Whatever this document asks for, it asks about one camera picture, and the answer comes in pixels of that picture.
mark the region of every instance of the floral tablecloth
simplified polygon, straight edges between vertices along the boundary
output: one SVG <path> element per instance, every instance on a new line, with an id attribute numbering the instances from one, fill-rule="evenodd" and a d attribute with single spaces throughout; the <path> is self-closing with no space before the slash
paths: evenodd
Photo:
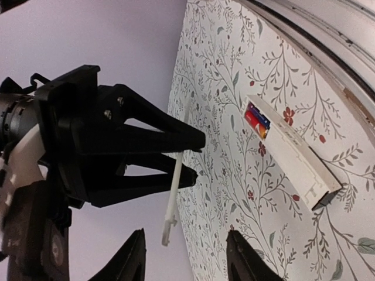
<path id="1" fill-rule="evenodd" d="M 199 173 L 179 212 L 196 280 L 227 280 L 239 230 L 286 280 L 375 280 L 375 148 L 341 94 L 265 21 L 229 0 L 189 0 L 169 113 L 203 130 Z M 311 212 L 240 114 L 258 94 L 310 144 L 343 188 Z"/>

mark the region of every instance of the red battery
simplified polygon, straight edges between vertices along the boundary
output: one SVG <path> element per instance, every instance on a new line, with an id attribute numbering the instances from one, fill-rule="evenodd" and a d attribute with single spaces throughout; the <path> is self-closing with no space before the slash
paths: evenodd
<path id="1" fill-rule="evenodd" d="M 252 114 L 250 111 L 247 111 L 245 114 L 245 119 L 249 125 L 258 133 L 261 139 L 265 139 L 267 136 L 268 130 L 262 125 L 262 123 Z"/>

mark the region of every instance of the table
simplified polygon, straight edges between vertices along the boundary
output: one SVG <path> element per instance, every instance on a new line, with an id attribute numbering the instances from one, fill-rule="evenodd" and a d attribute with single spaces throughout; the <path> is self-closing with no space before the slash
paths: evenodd
<path id="1" fill-rule="evenodd" d="M 241 116 L 259 94 L 342 183 L 311 212 Z M 227 280 L 226 237 L 239 230 L 286 280 L 375 280 L 375 148 L 348 100 L 284 38 L 229 0 L 186 7 L 169 113 L 206 133 L 186 152 L 196 186 L 178 197 L 195 280 Z"/>

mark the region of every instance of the bolt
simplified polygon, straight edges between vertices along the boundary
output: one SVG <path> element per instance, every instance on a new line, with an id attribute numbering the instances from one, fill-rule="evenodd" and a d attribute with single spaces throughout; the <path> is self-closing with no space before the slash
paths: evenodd
<path id="1" fill-rule="evenodd" d="M 118 97 L 118 98 L 117 98 L 117 101 L 118 101 L 118 103 L 120 104 L 120 106 L 123 106 L 123 105 L 124 105 L 124 98 L 123 98 L 123 97 Z"/>
<path id="2" fill-rule="evenodd" d="M 105 110 L 104 111 L 104 116 L 107 117 L 109 120 L 111 120 L 112 119 L 112 111 Z"/>

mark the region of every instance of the leaf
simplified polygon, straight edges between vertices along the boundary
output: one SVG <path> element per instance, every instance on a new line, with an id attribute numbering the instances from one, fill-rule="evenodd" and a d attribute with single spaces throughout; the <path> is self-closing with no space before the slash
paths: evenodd
<path id="1" fill-rule="evenodd" d="M 217 35 L 219 35 L 220 34 L 220 32 L 222 32 L 222 31 L 224 31 L 224 27 L 219 27 L 218 29 L 217 29 Z"/>
<path id="2" fill-rule="evenodd" d="M 274 238 L 275 238 L 275 231 L 270 234 L 270 246 L 271 246 L 271 248 L 274 247 Z"/>
<path id="3" fill-rule="evenodd" d="M 233 203 L 232 207 L 230 208 L 230 213 L 233 213 L 236 209 L 237 209 L 237 205 Z"/>
<path id="4" fill-rule="evenodd" d="M 240 75 L 240 71 L 237 71 L 236 75 L 234 76 L 234 79 L 233 79 L 233 87 L 236 86 L 236 84 L 238 83 L 238 77 Z"/>
<path id="5" fill-rule="evenodd" d="M 263 24 L 259 19 L 257 19 L 257 24 L 258 24 L 258 31 L 259 31 L 259 38 L 260 38 L 262 31 L 263 31 Z"/>
<path id="6" fill-rule="evenodd" d="M 243 199 L 242 199 L 242 202 L 244 203 L 246 209 L 248 209 L 248 211 L 251 212 L 251 211 L 250 211 L 250 206 L 248 205 L 248 202 L 246 202 L 246 201 L 243 200 Z"/>
<path id="7" fill-rule="evenodd" d="M 261 259 L 264 259 L 264 252 L 262 250 L 255 249 L 255 251 Z"/>
<path id="8" fill-rule="evenodd" d="M 368 255 L 375 255 L 375 240 L 367 237 L 359 238 L 358 251 Z"/>
<path id="9" fill-rule="evenodd" d="M 207 192 L 206 192 L 206 200 L 211 202 L 211 199 L 210 199 L 209 195 L 207 194 Z"/>
<path id="10" fill-rule="evenodd" d="M 232 130 L 234 130 L 234 116 L 233 116 L 233 114 L 230 116 L 230 125 L 232 126 Z"/>
<path id="11" fill-rule="evenodd" d="M 339 280 L 339 279 L 341 279 L 342 272 L 343 272 L 342 262 L 341 262 L 340 259 L 338 259 L 337 262 L 336 262 L 336 270 L 333 273 L 331 280 Z"/>
<path id="12" fill-rule="evenodd" d="M 349 161 L 347 158 L 345 159 L 345 162 L 349 165 L 349 166 L 352 166 L 353 163 L 351 161 Z"/>

